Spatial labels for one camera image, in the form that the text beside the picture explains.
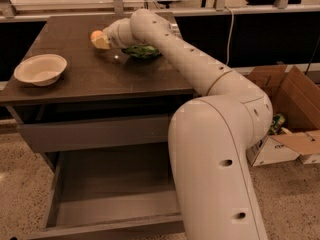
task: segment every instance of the ceramic bowl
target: ceramic bowl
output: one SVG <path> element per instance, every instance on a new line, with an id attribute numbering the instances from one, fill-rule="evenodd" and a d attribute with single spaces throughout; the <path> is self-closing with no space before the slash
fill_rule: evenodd
<path id="1" fill-rule="evenodd" d="M 22 61 L 14 77 L 23 83 L 47 86 L 55 83 L 67 66 L 67 61 L 56 54 L 43 54 Z"/>

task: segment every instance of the speckled floor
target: speckled floor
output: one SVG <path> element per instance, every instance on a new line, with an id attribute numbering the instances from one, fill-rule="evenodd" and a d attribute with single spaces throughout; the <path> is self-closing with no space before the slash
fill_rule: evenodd
<path id="1" fill-rule="evenodd" d="M 18 240 L 41 225 L 53 173 L 0 120 L 0 239 Z M 320 164 L 299 161 L 251 168 L 269 240 L 320 239 Z M 140 240 L 186 240 L 184 234 Z"/>

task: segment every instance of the robot screw hole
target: robot screw hole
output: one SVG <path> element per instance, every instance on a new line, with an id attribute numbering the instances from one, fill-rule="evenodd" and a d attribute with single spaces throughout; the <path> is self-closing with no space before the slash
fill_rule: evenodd
<path id="1" fill-rule="evenodd" d="M 254 109 L 253 112 L 257 117 L 259 117 L 259 113 L 258 113 L 258 111 L 256 109 Z"/>
<path id="2" fill-rule="evenodd" d="M 220 162 L 220 165 L 223 167 L 229 167 L 232 165 L 232 160 L 231 159 L 223 160 Z"/>
<path id="3" fill-rule="evenodd" d="M 233 219 L 235 219 L 235 220 L 243 220 L 245 217 L 246 217 L 245 212 L 239 212 L 239 213 L 233 215 Z"/>

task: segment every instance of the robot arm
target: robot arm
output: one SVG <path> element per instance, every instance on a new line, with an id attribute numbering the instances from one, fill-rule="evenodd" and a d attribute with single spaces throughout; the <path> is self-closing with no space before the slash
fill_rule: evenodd
<path id="1" fill-rule="evenodd" d="M 113 23 L 104 38 L 111 47 L 156 47 L 201 96 L 178 109 L 168 135 L 187 238 L 266 240 L 245 152 L 271 124 L 267 95 L 148 10 Z"/>

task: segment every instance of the drawer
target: drawer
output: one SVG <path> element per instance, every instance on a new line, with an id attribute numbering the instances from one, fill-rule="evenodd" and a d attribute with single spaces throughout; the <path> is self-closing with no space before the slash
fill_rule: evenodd
<path id="1" fill-rule="evenodd" d="M 193 99 L 193 93 L 154 97 L 131 97 L 64 103 L 16 105 L 15 117 L 23 124 L 70 122 L 155 114 L 173 114 Z"/>
<path id="2" fill-rule="evenodd" d="M 19 125 L 35 153 L 167 141 L 169 115 L 145 115 Z"/>
<path id="3" fill-rule="evenodd" d="M 43 229 L 29 239 L 183 232 L 167 143 L 61 152 Z"/>

